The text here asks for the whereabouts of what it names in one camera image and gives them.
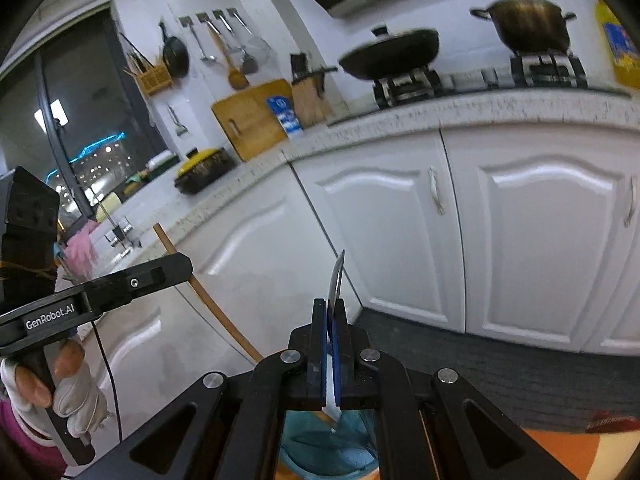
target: wooden spoon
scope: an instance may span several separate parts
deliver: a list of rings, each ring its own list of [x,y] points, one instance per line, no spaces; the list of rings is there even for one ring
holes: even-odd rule
[[[226,64],[229,66],[229,72],[226,75],[226,79],[229,81],[231,88],[234,90],[243,90],[247,88],[249,86],[249,80],[234,66],[229,54],[226,53],[225,43],[222,41],[222,38],[220,38],[220,34],[216,30],[216,27],[210,22],[210,20],[207,20],[206,23],[213,41],[215,41],[220,52],[222,52],[222,55],[225,57]]]

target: blue neon light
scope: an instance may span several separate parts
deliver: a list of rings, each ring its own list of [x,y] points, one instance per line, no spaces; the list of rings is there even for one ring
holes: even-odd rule
[[[82,150],[80,150],[80,153],[78,153],[78,156],[76,156],[75,158],[72,158],[69,161],[69,164],[73,164],[76,160],[80,160],[81,158],[84,158],[87,155],[91,155],[95,150],[100,148],[100,146],[103,146],[105,144],[109,144],[110,142],[116,142],[117,140],[122,140],[125,137],[127,137],[127,135],[124,132],[120,132],[119,134],[110,135],[109,137],[105,137],[104,139],[96,140],[95,142],[92,142],[91,144],[88,144]],[[57,172],[58,172],[58,170],[49,171],[48,175],[44,179],[44,183],[48,184],[49,183],[49,179],[52,176],[54,176]]]

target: gray floor mat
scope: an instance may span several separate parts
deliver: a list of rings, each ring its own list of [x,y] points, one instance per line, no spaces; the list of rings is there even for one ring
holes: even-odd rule
[[[374,348],[414,370],[455,368],[525,428],[584,431],[597,410],[640,418],[640,358],[574,354],[459,334],[364,309]]]

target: magenta sleeve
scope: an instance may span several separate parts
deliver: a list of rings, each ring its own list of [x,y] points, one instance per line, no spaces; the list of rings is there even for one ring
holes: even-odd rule
[[[45,447],[37,444],[24,434],[15,420],[11,402],[0,402],[0,427],[7,436],[25,452],[43,473],[43,478],[60,480],[66,471],[66,463],[57,447]]]

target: wooden cutting board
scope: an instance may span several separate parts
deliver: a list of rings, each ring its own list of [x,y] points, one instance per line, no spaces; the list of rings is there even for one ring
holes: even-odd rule
[[[245,162],[287,138],[266,100],[281,95],[292,102],[291,85],[276,79],[217,101],[211,111]]]

